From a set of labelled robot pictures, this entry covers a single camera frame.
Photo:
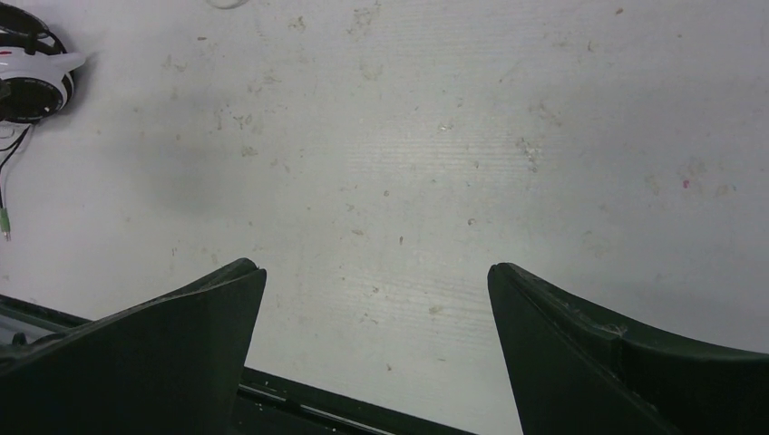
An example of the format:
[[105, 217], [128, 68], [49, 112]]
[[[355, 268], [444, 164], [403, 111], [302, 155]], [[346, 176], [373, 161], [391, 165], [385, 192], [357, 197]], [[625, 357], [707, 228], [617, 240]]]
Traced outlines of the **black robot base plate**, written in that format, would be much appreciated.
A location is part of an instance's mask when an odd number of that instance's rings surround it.
[[[32, 342], [88, 324], [82, 317], [1, 297], [1, 343], [16, 334]], [[229, 434], [463, 434], [438, 422], [245, 368]]]

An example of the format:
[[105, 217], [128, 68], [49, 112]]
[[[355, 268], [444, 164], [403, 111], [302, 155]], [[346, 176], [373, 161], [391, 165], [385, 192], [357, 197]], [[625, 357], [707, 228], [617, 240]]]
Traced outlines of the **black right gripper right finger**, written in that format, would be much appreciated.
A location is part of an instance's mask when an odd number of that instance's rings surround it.
[[768, 357], [643, 324], [510, 263], [487, 286], [526, 434], [765, 434]]

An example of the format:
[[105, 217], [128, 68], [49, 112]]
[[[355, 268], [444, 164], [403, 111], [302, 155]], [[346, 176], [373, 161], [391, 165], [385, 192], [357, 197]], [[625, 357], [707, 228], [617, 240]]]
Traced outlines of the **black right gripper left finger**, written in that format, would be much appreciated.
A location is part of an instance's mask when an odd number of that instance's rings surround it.
[[241, 258], [117, 314], [1, 349], [4, 434], [225, 434], [267, 283]]

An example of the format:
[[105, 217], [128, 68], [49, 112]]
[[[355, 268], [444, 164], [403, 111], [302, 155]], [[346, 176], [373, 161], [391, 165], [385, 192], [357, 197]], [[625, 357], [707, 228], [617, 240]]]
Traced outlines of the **black white headphones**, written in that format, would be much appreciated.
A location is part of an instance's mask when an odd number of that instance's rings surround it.
[[1, 183], [10, 161], [39, 123], [73, 99], [86, 55], [69, 51], [40, 18], [1, 4]]

